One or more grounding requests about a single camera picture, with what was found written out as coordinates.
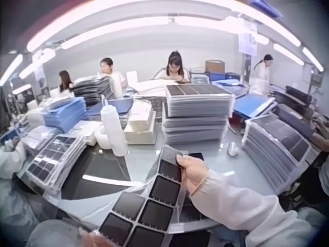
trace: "white box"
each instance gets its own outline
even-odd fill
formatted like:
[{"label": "white box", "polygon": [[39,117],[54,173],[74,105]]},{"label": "white box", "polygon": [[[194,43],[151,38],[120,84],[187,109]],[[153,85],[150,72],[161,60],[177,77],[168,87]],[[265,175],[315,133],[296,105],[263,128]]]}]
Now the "white box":
[{"label": "white box", "polygon": [[151,125],[146,131],[134,131],[132,126],[128,123],[124,129],[124,137],[130,145],[151,145],[155,144],[155,117],[156,112],[152,114]]},{"label": "white box", "polygon": [[136,132],[148,131],[152,118],[153,109],[151,102],[148,100],[137,100],[131,108],[127,124]]}]

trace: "hand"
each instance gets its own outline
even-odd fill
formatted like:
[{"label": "hand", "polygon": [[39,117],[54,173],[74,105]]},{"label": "hand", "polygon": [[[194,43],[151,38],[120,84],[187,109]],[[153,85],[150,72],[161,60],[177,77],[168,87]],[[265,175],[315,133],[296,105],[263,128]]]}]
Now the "hand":
[{"label": "hand", "polygon": [[199,158],[188,155],[177,156],[177,163],[185,170],[182,175],[182,182],[190,194],[193,194],[208,174],[208,167]]},{"label": "hand", "polygon": [[112,247],[111,242],[99,233],[87,233],[82,231],[83,247]]},{"label": "hand", "polygon": [[15,136],[14,139],[12,140],[12,145],[16,147],[19,142],[20,142],[20,138],[18,136]]}]

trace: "table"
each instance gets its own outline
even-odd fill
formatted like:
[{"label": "table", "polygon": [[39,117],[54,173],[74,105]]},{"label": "table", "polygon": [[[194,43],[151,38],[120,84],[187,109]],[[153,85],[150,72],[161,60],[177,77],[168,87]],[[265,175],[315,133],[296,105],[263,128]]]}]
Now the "table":
[{"label": "table", "polygon": [[[156,131],[155,145],[129,146],[129,154],[125,157],[115,157],[110,150],[104,150],[103,154],[99,154],[98,146],[87,147],[58,195],[43,192],[28,180],[25,171],[29,161],[17,176],[32,190],[73,219],[96,229],[111,210],[113,206],[111,202],[119,197],[121,191],[131,186],[142,185],[147,178],[157,155],[164,146],[159,123],[156,125]],[[209,168],[229,176],[237,186],[251,188],[262,195],[272,195],[273,191],[265,178],[243,150],[237,157],[227,155],[230,142],[236,142],[239,146],[241,136],[228,131],[221,144],[202,142],[174,146],[174,148],[189,153],[201,152]],[[193,211],[192,205],[186,205],[186,213],[188,218],[182,216],[183,219],[181,217],[179,221],[171,224],[169,233],[191,232],[217,225],[216,222]]]}]

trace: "white container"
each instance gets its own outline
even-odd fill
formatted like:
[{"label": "white container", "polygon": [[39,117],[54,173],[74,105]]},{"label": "white container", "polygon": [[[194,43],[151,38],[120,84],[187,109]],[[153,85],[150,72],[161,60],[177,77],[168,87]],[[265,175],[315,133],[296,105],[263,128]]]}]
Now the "white container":
[{"label": "white container", "polygon": [[121,128],[119,114],[114,106],[106,104],[105,100],[105,105],[101,110],[104,132],[111,143],[114,155],[125,156],[128,153],[128,146]]}]

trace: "protective film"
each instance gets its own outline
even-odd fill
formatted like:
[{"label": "protective film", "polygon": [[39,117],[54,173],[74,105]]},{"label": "protective film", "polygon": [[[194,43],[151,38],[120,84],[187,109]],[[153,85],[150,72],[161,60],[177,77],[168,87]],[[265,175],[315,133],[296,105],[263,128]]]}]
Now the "protective film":
[{"label": "protective film", "polygon": [[120,194],[98,231],[119,247],[169,245],[171,222],[180,216],[186,191],[176,156],[187,154],[169,146],[162,148],[154,175],[141,188]]}]

